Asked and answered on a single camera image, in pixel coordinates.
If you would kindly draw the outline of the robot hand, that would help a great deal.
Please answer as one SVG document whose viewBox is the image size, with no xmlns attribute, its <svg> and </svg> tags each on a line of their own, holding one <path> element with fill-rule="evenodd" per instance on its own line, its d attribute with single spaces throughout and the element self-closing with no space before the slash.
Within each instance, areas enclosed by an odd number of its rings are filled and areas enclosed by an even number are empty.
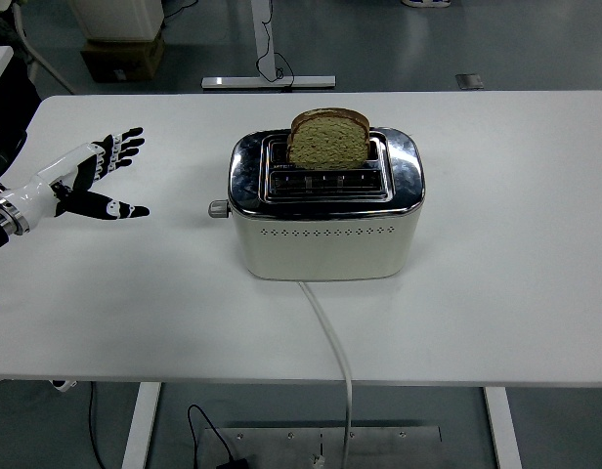
<svg viewBox="0 0 602 469">
<path fill-rule="evenodd" d="M 145 217 L 145 206 L 91 191 L 109 173 L 126 167 L 145 142 L 136 127 L 83 144 L 34 174 L 28 183 L 0 194 L 0 235 L 23 235 L 45 218 L 65 212 L 99 220 Z"/>
</svg>

